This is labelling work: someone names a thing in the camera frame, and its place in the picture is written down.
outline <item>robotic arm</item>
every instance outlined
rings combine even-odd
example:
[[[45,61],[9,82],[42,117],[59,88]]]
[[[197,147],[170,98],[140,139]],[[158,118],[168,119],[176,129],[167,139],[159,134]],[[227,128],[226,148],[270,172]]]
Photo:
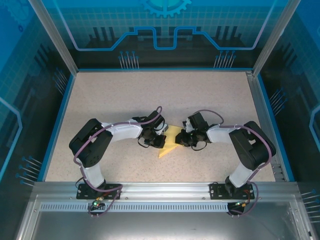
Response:
[[[185,147],[197,147],[198,142],[208,143],[230,143],[233,144],[240,163],[235,171],[225,180],[225,190],[232,197],[239,188],[244,186],[269,159],[269,152],[265,144],[256,135],[264,139],[271,150],[271,155],[276,154],[276,148],[254,122],[247,122],[243,129],[240,126],[221,126],[213,124],[211,126],[204,120],[200,112],[188,117],[182,122],[184,129],[176,136],[175,142]]]
[[[96,138],[94,138],[78,155],[76,161],[80,164],[83,170],[84,178],[94,188],[104,189],[106,181],[103,177],[99,165],[99,161],[104,155],[110,143],[122,139],[144,139],[145,148],[152,146],[154,148],[163,148],[166,136],[164,132],[168,129],[165,119],[159,115],[158,112],[153,111],[148,117],[133,117],[128,123],[113,125],[112,123],[101,123],[97,119],[90,119],[84,127],[77,133],[77,135],[69,143],[69,148],[75,155],[85,142],[93,136],[97,131],[111,126],[104,130]]]

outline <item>perforated metal strip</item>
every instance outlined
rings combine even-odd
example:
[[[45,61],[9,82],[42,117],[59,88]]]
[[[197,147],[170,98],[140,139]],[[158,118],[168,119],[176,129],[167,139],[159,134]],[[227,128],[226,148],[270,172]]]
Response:
[[[90,203],[87,202],[46,202],[42,203],[40,210],[42,212],[86,212]],[[103,212],[110,203],[105,203],[100,210]],[[110,212],[227,212],[227,203],[216,202],[116,202],[112,205]]]

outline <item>metal base plate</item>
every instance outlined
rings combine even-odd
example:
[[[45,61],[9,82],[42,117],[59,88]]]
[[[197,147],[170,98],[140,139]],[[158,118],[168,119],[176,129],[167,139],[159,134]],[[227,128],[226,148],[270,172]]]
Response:
[[[121,184],[106,184],[105,190],[113,189],[116,187],[121,186]],[[76,199],[85,199],[85,200],[94,200],[100,196],[102,196],[104,193],[95,191],[91,187],[89,187],[87,184],[82,183],[79,184],[78,191],[76,194]],[[108,195],[104,197],[105,200],[113,200],[117,194],[117,191],[112,191]]]
[[[236,194],[233,197],[229,196],[225,188],[224,183],[212,183],[209,184],[209,191],[210,191],[210,199],[211,200],[247,200],[248,195],[244,192],[244,190],[248,190],[250,193],[250,199],[255,199],[255,193],[253,191],[253,187],[251,184],[245,184],[242,187],[238,188]]]

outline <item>yellow object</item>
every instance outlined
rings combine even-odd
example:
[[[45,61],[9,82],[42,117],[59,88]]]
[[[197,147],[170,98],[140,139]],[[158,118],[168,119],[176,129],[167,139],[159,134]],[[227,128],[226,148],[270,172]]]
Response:
[[[163,148],[159,149],[159,158],[171,152],[176,147],[181,146],[176,143],[176,136],[181,132],[181,129],[182,127],[179,126],[168,126],[168,130],[164,132],[164,135],[166,135],[165,144]]]

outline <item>enclosure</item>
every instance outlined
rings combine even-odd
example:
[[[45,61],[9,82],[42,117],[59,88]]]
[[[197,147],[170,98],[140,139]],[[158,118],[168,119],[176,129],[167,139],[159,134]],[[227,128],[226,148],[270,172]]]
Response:
[[[0,2],[3,239],[318,239],[318,9],[316,0]],[[261,127],[276,155],[253,178],[250,214],[230,216],[236,199],[211,199],[210,184],[240,162],[232,144],[159,158],[125,139],[100,161],[120,197],[91,219],[69,142],[89,119],[123,122],[157,106],[172,126],[209,109],[224,125]]]

